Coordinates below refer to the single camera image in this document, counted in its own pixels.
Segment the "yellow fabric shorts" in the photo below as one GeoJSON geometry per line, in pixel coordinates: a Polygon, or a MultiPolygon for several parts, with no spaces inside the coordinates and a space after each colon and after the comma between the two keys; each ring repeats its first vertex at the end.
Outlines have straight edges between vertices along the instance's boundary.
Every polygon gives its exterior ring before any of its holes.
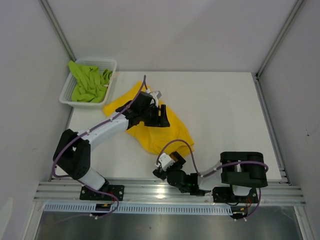
{"type": "MultiPolygon", "coordinates": [[[[104,115],[106,117],[111,116],[118,107],[132,100],[141,85],[141,81],[136,82],[128,92],[104,106],[102,109],[104,115]]],[[[158,155],[167,143],[177,139],[186,141],[193,152],[195,142],[187,127],[168,106],[166,107],[166,113],[170,127],[147,127],[141,122],[125,132],[135,138],[145,151],[154,155],[158,155]]],[[[164,152],[166,154],[178,152],[182,157],[185,157],[190,153],[190,150],[185,143],[176,141],[171,143],[164,152]]]]}

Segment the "green fabric shorts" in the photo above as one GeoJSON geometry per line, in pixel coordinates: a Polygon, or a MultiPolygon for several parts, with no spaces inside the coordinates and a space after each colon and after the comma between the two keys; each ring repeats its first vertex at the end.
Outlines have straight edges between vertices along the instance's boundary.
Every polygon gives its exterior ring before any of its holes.
{"type": "Polygon", "coordinates": [[[107,93],[113,71],[106,68],[100,73],[98,66],[78,64],[72,60],[69,61],[68,67],[76,79],[71,101],[101,103],[107,93]]]}

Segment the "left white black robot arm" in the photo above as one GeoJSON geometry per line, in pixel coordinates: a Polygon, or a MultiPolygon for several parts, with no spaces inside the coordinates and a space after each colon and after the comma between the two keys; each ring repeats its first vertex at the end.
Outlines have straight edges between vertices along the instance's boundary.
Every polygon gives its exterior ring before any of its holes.
{"type": "Polygon", "coordinates": [[[98,125],[79,132],[65,130],[53,155],[54,164],[90,189],[97,200],[105,199],[109,182],[91,167],[91,152],[105,140],[140,123],[146,127],[169,127],[166,105],[159,103],[161,96],[160,91],[141,91],[98,125]]]}

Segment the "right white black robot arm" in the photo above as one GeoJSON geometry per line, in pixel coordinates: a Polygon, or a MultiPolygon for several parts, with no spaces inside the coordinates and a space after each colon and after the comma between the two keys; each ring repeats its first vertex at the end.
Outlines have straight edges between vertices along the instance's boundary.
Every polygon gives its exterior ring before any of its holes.
{"type": "Polygon", "coordinates": [[[264,156],[254,151],[225,151],[220,161],[207,173],[183,171],[186,160],[178,153],[163,153],[153,175],[178,189],[182,194],[203,197],[211,192],[215,203],[243,203],[256,200],[251,190],[268,186],[264,156]]]}

